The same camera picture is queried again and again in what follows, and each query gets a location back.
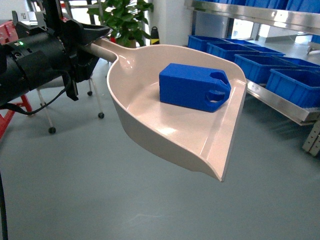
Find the dustpan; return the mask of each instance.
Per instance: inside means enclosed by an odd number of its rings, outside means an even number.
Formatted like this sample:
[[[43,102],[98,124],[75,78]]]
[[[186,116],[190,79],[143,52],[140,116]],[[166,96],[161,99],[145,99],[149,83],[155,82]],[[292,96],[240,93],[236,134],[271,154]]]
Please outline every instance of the dustpan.
[[[133,141],[160,158],[223,182],[247,89],[236,64],[173,45],[131,49],[99,39],[85,50],[113,62],[108,89]],[[228,101],[215,112],[160,102],[159,73],[170,63],[224,70],[231,84]]]

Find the blue storage bin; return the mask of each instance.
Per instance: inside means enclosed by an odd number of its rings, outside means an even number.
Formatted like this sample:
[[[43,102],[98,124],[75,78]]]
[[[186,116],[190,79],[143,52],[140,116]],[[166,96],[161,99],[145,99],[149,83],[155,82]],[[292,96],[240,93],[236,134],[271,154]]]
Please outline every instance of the blue storage bin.
[[[316,44],[320,44],[320,36],[319,35],[313,35],[311,42],[316,43]]]
[[[246,0],[245,5],[265,9],[286,9],[288,0]]]
[[[227,43],[227,41],[218,37],[189,35],[188,48],[207,52],[207,43]]]
[[[320,107],[320,74],[308,70],[272,69],[265,87],[301,108]]]
[[[218,56],[231,62],[235,61],[235,54],[259,54],[258,51],[240,44],[208,43],[207,45],[208,54]]]
[[[286,10],[306,13],[320,13],[319,0],[289,0]]]
[[[213,0],[214,3],[245,5],[246,0]]]
[[[241,44],[241,45],[250,45],[250,46],[259,46],[258,44],[246,41],[246,40],[241,40],[241,39],[231,39],[231,38],[222,38],[225,41],[228,41],[232,44]]]
[[[248,48],[251,48],[253,50],[259,51],[260,56],[284,56],[285,54],[264,46],[247,46]]]
[[[271,74],[270,69],[297,68],[291,62],[261,55],[235,55],[234,63],[239,65],[247,79],[257,84],[267,83]]]
[[[286,56],[280,56],[277,58],[291,62],[291,63],[295,64],[296,67],[301,70],[309,70],[309,71],[314,71],[314,72],[320,71],[320,65],[317,65],[315,63],[312,63],[312,62],[309,62],[306,60],[302,60],[299,58],[293,58],[293,57],[286,57]]]
[[[159,74],[160,101],[213,113],[230,96],[223,70],[170,63]]]

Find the metal shelf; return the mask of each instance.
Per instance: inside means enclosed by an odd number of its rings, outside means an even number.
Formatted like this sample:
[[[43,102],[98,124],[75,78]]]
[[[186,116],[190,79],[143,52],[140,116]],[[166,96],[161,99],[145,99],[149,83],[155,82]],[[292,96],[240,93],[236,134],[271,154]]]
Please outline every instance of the metal shelf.
[[[196,0],[185,0],[184,5],[193,11],[320,35],[320,14],[316,13]]]
[[[248,79],[247,93],[277,110],[300,126],[314,124],[320,119],[320,108],[301,108]]]
[[[316,50],[320,50],[320,43],[317,43],[317,42],[308,42],[308,51],[307,51],[307,54],[309,54],[311,51],[316,51]]]

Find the green leaves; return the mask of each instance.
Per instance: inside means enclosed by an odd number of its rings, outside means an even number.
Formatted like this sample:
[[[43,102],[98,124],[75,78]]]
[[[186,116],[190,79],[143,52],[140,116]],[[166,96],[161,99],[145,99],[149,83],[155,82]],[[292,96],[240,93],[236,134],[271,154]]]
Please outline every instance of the green leaves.
[[[112,28],[111,36],[116,37],[116,42],[125,47],[130,46],[132,39],[135,39],[140,46],[145,45],[144,38],[150,39],[150,35],[142,28],[143,24],[149,24],[144,12],[153,11],[154,5],[144,0],[134,2],[134,0],[105,0],[102,3],[104,24]],[[90,8],[87,13],[100,18],[99,8]]]

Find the black cable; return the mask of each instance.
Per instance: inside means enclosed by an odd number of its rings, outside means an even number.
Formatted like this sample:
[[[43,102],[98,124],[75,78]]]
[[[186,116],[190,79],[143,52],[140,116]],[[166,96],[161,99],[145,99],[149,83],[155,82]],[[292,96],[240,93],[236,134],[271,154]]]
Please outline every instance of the black cable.
[[[65,91],[67,91],[67,89],[71,86],[71,78],[70,78],[70,75],[67,71],[60,71],[60,70],[57,70],[57,72],[59,73],[63,73],[63,74],[66,74],[68,76],[68,83],[66,84],[66,86],[64,87],[64,89],[62,89],[57,96],[55,96],[54,99],[52,99],[51,101],[49,101],[48,103],[44,104],[43,106],[41,106],[40,108],[38,108],[37,110],[34,110],[34,111],[25,111],[23,110],[21,107],[17,106],[16,104],[13,104],[13,103],[6,103],[4,105],[1,106],[1,108],[3,109],[8,109],[8,110],[11,110],[11,111],[14,111],[14,112],[17,112],[17,113],[20,113],[20,114],[24,114],[24,115],[33,115],[33,114],[36,114],[38,113],[39,111],[41,111],[42,109],[44,109],[45,107],[49,106],[50,104],[52,104],[58,97],[60,97]]]
[[[0,173],[0,210],[1,210],[2,239],[8,240],[5,192],[4,192],[4,186],[2,184],[1,173]]]

